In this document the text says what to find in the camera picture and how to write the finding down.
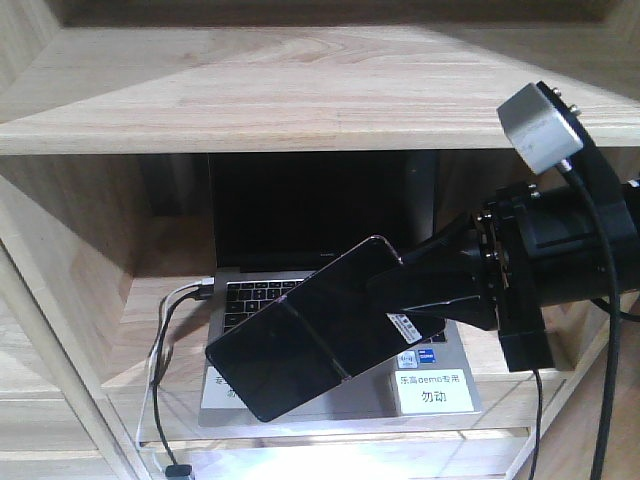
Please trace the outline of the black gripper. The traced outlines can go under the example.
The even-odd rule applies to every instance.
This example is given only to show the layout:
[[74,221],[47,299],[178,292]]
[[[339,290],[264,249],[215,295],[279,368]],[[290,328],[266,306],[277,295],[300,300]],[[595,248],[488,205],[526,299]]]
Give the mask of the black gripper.
[[533,193],[519,183],[486,200],[475,221],[458,215],[403,254],[400,266],[369,279],[366,291],[385,313],[498,327],[507,367],[520,372],[557,365],[544,307],[605,296],[609,285],[579,194],[570,187]]

